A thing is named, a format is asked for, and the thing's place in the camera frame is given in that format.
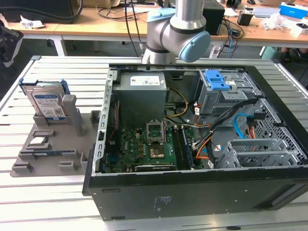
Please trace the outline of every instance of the floor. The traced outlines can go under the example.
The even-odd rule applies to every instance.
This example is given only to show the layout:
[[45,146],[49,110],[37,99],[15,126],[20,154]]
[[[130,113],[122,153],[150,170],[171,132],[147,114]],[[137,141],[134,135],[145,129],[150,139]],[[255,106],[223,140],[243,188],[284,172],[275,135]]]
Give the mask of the floor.
[[[99,52],[94,52],[92,41],[65,41],[65,45],[69,56],[135,56],[130,43],[121,45],[120,42],[100,42]],[[260,47],[239,46],[234,53],[233,58],[260,59],[260,50]],[[209,53],[210,50],[207,51],[205,57],[208,57]],[[24,39],[20,51],[14,60],[14,64],[9,68],[4,68],[2,65],[0,65],[0,99],[5,95],[7,90],[14,83],[18,75],[22,72],[33,55],[57,55],[57,52],[53,45],[48,47],[45,40]],[[219,57],[227,58],[227,56],[228,54],[222,53]],[[285,67],[293,76],[299,79],[307,68],[308,63],[298,62],[296,58],[294,59],[296,62],[286,64]],[[308,71],[304,73],[301,79],[301,83],[303,86],[308,85]]]

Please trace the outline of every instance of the motherboard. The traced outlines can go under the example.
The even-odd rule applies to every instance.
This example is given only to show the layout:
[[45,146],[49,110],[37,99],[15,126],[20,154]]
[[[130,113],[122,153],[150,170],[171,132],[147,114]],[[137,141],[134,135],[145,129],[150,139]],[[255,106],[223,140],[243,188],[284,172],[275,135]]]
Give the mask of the motherboard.
[[190,169],[195,139],[191,128],[123,128],[120,151],[107,154],[107,167],[109,172]]

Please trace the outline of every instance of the yellow cable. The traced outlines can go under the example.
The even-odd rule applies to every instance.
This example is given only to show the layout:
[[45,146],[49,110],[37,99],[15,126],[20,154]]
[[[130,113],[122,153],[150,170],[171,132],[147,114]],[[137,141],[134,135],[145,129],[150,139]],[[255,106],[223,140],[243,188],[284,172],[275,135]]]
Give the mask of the yellow cable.
[[180,95],[180,97],[182,97],[182,99],[185,101],[185,109],[184,109],[183,112],[181,112],[181,113],[179,113],[179,114],[165,116],[165,117],[167,117],[167,118],[173,118],[173,117],[181,116],[181,115],[185,114],[185,113],[187,112],[187,109],[188,109],[188,102],[187,102],[187,100],[185,99],[185,97],[184,97],[178,90],[176,90],[176,89],[174,89],[174,88],[170,88],[170,89],[171,89],[171,90],[174,90],[177,94]]

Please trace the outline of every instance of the desk leg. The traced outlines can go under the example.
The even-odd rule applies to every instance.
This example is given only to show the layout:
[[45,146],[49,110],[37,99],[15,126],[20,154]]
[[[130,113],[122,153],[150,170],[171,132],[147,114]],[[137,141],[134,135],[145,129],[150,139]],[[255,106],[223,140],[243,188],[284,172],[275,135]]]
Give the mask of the desk leg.
[[220,44],[213,44],[209,58],[217,59],[219,51],[220,51]]
[[100,46],[99,46],[98,41],[93,41],[93,46],[94,46],[94,51],[95,52],[100,51]]
[[262,47],[262,49],[261,49],[261,51],[260,51],[259,56],[261,56],[261,57],[262,57],[262,55],[264,54],[265,49],[266,49],[266,47]]
[[67,56],[64,40],[62,40],[61,35],[52,37],[52,40],[56,47],[58,56]]

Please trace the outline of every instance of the blue box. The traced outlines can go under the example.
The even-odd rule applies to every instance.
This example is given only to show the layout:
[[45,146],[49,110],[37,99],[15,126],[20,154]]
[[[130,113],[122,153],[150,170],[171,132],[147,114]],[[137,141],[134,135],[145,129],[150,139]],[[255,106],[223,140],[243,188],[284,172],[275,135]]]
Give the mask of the blue box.
[[308,14],[308,7],[295,5],[295,4],[287,4],[285,2],[282,2],[280,5],[280,14],[293,17],[293,18],[299,18],[302,19],[303,17],[306,17]]

